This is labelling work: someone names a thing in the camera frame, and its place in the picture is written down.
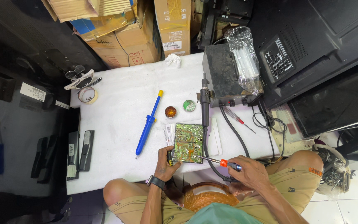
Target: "orange soldering iron grip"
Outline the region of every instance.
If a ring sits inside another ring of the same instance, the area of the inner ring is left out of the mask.
[[[227,160],[221,159],[221,160],[220,160],[220,166],[222,166],[222,167],[227,167]]]

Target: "blue desoldering pump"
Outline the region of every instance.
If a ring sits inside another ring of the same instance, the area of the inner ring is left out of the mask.
[[[142,153],[147,137],[149,136],[150,130],[152,129],[152,125],[154,124],[154,122],[156,122],[156,119],[154,118],[154,114],[156,113],[158,103],[160,102],[163,93],[164,91],[162,90],[158,92],[156,104],[154,105],[152,114],[146,116],[146,125],[144,126],[142,136],[140,137],[139,144],[136,148],[136,157],[135,157],[136,159],[138,158],[138,155]]]

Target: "printed circuit board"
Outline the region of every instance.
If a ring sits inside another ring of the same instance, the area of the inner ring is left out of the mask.
[[[203,133],[204,130],[200,124],[176,124],[173,161],[202,163],[202,159],[198,158],[197,155],[203,155]]]

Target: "knee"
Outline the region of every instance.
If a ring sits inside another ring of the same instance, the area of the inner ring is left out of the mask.
[[[321,157],[315,152],[309,150],[300,150],[295,152],[291,156],[291,160],[296,161],[297,163],[304,164],[304,166],[310,166],[320,171],[323,170],[323,161]]]
[[[127,188],[129,182],[124,179],[114,179],[107,182],[103,188],[103,198],[108,206],[119,201],[120,195]]]

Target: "black watch strap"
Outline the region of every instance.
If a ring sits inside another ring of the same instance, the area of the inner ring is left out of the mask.
[[[149,183],[158,186],[159,188],[161,188],[161,190],[164,189],[165,182],[155,176],[150,179]]]

